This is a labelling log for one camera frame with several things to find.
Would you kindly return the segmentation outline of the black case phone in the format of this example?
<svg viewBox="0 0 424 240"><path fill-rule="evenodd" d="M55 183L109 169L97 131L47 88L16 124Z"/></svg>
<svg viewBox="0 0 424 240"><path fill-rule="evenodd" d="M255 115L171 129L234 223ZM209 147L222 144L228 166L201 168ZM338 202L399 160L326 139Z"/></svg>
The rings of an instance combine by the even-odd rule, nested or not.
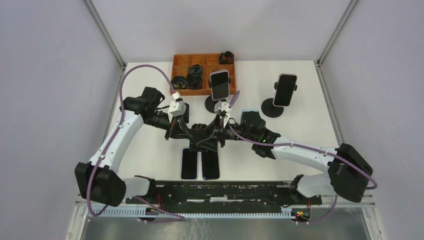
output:
<svg viewBox="0 0 424 240"><path fill-rule="evenodd" d="M204 180L217 180L220 178L219 155L217 151L201 153L202 178Z"/></svg>

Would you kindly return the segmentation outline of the lavender case phone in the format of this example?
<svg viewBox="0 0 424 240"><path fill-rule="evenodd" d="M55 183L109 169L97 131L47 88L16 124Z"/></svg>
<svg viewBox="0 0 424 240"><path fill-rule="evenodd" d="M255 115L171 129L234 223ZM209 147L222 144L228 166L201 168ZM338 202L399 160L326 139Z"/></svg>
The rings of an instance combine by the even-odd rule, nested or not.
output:
<svg viewBox="0 0 424 240"><path fill-rule="evenodd" d="M198 152L189 148L182 150L181 174L182 180L196 180L198 178Z"/></svg>

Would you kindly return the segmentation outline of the blue case phone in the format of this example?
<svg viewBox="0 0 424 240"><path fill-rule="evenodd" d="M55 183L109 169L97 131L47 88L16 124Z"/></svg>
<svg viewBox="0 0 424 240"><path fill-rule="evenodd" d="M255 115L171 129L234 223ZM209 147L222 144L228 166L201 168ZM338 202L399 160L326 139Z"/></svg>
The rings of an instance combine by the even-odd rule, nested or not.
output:
<svg viewBox="0 0 424 240"><path fill-rule="evenodd" d="M258 109L243 109L241 111L241 115L245 114L245 113L258 113L259 110Z"/></svg>

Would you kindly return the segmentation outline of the white pink case phone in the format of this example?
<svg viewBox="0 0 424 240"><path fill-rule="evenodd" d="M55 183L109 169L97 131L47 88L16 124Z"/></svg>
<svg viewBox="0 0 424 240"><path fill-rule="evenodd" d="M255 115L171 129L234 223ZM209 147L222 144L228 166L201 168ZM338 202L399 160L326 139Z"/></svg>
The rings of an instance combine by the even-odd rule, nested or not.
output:
<svg viewBox="0 0 424 240"><path fill-rule="evenodd" d="M227 69L211 72L209 82L212 100L222 100L230 95L230 75Z"/></svg>

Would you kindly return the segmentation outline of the small black folding stand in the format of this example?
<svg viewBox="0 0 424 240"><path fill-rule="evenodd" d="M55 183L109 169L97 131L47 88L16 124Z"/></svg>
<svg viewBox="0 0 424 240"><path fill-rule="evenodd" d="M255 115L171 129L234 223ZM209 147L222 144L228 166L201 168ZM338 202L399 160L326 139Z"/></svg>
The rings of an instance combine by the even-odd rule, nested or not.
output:
<svg viewBox="0 0 424 240"><path fill-rule="evenodd" d="M190 121L190 105L186 102L184 104L185 104L185 112L182 115L182 117L183 117L184 122L186 124L188 124L189 121Z"/></svg>

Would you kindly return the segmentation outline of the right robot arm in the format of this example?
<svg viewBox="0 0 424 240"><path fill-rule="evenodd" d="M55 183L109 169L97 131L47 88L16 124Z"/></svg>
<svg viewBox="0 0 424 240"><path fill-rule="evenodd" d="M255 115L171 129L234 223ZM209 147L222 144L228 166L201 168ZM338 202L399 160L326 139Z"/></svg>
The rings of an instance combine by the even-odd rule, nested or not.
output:
<svg viewBox="0 0 424 240"><path fill-rule="evenodd" d="M204 127L218 143L244 141L262 158L291 161L320 171L315 175L297 175L289 189L289 199L302 204L319 195L338 195L353 203L362 201L365 191L378 187L373 168L350 144L338 147L315 146L273 132L257 111L242 112L240 122L225 122L216 115Z"/></svg>

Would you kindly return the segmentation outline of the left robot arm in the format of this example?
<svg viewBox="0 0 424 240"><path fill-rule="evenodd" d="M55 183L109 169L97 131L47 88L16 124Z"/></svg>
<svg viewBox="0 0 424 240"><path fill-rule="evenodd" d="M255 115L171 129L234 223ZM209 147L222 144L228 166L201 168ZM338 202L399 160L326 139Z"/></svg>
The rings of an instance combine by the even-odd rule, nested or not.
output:
<svg viewBox="0 0 424 240"><path fill-rule="evenodd" d="M167 112L158 107L165 96L154 87L145 87L140 96L123 100L114 130L88 162L79 162L74 169L83 199L112 207L133 196L145 204L156 200L154 179L144 176L122 179L118 171L131 141L143 125L165 130L167 139L177 127L186 127L190 106L178 93L172 97Z"/></svg>

